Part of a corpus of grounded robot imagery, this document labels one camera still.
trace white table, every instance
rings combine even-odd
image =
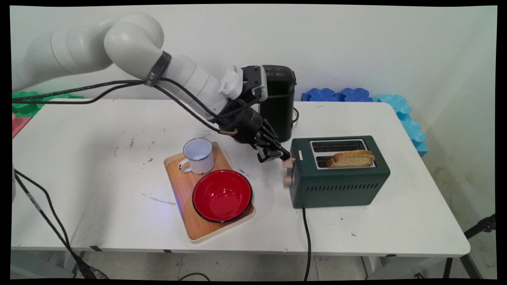
[[[418,272],[470,250],[391,106],[384,103],[295,102],[292,138],[371,135],[391,175],[371,205],[307,210],[312,253],[369,257],[370,278]],[[192,244],[163,160],[195,137],[217,141],[253,187],[253,219]],[[283,143],[289,149],[291,141]],[[256,151],[209,131],[171,100],[102,99],[47,105],[13,139],[13,164],[51,195],[77,251],[306,253],[300,209],[294,209],[281,160],[259,163]],[[43,193],[26,183],[51,216]],[[65,250],[17,188],[13,250]],[[384,267],[379,259],[388,258]]]

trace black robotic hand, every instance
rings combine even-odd
[[[241,108],[261,97],[261,72],[259,66],[246,66],[243,69],[243,90],[236,100],[230,100],[219,115]],[[216,119],[220,130],[234,130],[238,133],[232,136],[237,142],[249,144],[257,150],[259,162],[270,161],[276,158],[287,160],[291,154],[281,146],[273,127],[268,120],[263,119],[252,108],[245,108],[236,115]]]

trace white enamel mug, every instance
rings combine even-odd
[[[205,138],[191,139],[183,147],[183,155],[186,158],[179,163],[179,169],[197,174],[209,172],[215,164],[212,149],[211,143]]]

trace bowl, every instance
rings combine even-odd
[[[252,195],[250,182],[243,175],[232,170],[217,170],[197,182],[192,203],[203,219],[224,223],[245,212]]]

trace black bowl rim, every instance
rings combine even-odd
[[[245,178],[246,182],[248,183],[248,186],[250,187],[250,201],[248,202],[248,204],[246,205],[245,209],[243,211],[241,211],[241,213],[239,213],[238,215],[232,217],[231,219],[228,219],[228,220],[223,220],[223,221],[217,221],[217,220],[210,220],[208,218],[206,218],[205,216],[203,216],[201,214],[201,212],[199,212],[199,210],[197,209],[197,207],[195,206],[195,202],[194,202],[194,195],[195,195],[195,188],[197,187],[197,185],[199,184],[199,182],[201,182],[201,180],[203,180],[206,176],[212,174],[213,172],[217,172],[217,171],[232,171],[232,172],[235,172],[241,176],[243,176],[243,178]],[[215,171],[212,171],[208,174],[206,174],[205,176],[203,176],[201,179],[199,179],[199,181],[195,184],[194,186],[194,191],[192,192],[192,205],[194,206],[194,210],[197,212],[197,214],[199,216],[201,216],[201,218],[207,220],[208,222],[212,222],[212,223],[226,223],[226,222],[230,222],[232,220],[235,220],[237,217],[241,216],[245,211],[246,209],[248,209],[248,206],[250,205],[250,203],[252,202],[252,198],[254,197],[254,192],[252,190],[252,185],[250,184],[250,181],[248,181],[248,179],[241,173],[237,172],[237,171],[234,171],[234,170],[230,170],[230,169],[219,169],[219,170],[215,170]]]

